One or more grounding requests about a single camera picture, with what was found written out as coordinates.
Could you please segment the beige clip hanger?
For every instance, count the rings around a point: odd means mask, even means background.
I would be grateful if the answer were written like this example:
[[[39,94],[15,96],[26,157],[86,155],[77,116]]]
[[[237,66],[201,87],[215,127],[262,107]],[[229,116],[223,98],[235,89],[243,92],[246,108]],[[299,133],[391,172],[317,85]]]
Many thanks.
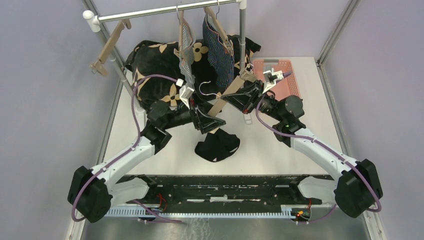
[[[245,69],[243,69],[241,71],[241,73],[233,80],[233,82],[229,85],[229,87],[224,91],[223,94],[231,94],[231,93],[235,93],[237,90],[239,90],[244,84],[245,82],[247,83],[253,83],[257,80],[256,76],[253,74],[252,71],[248,71],[248,68],[246,67]],[[202,114],[204,115],[203,111],[206,110],[206,104],[208,102],[203,101],[202,99],[200,100],[195,100],[195,107],[198,107],[199,110],[202,112]],[[224,100],[222,100],[221,98],[219,98],[217,100],[217,102],[212,105],[212,107],[209,109],[208,111],[208,115],[216,117],[217,114],[224,108],[224,106],[226,105],[227,102],[225,102]]]

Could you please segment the black underwear cream waistband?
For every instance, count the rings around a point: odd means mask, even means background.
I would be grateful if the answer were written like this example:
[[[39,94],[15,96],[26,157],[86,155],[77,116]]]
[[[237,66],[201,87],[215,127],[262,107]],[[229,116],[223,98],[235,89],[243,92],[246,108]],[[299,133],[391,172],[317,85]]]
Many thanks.
[[[219,128],[215,133],[208,133],[204,141],[199,141],[194,152],[212,163],[231,157],[240,147],[240,139]]]

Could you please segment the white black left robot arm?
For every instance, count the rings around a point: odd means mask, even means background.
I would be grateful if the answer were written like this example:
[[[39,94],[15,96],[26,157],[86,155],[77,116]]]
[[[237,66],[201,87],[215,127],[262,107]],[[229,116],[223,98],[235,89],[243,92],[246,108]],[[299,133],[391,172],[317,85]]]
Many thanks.
[[[198,106],[173,112],[164,101],[154,102],[147,114],[145,127],[138,131],[126,149],[90,169],[81,166],[74,172],[67,197],[72,205],[72,219],[95,223],[117,205],[140,199],[147,204],[154,202],[158,191],[148,177],[120,180],[168,144],[172,136],[167,129],[187,123],[200,124],[200,130],[207,133],[224,126],[226,121],[203,113]]]

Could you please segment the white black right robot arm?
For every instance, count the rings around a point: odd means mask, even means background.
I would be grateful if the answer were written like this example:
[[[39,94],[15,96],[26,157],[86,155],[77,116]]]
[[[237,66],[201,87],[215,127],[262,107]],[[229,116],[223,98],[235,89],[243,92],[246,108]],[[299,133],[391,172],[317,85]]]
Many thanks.
[[[375,164],[368,159],[357,160],[327,145],[301,122],[305,112],[299,96],[277,100],[264,86],[257,80],[235,93],[223,94],[221,99],[244,114],[254,111],[257,120],[279,142],[308,157],[331,177],[301,177],[288,191],[290,200],[296,204],[309,198],[321,200],[334,204],[351,218],[365,211],[379,213],[383,191]]]

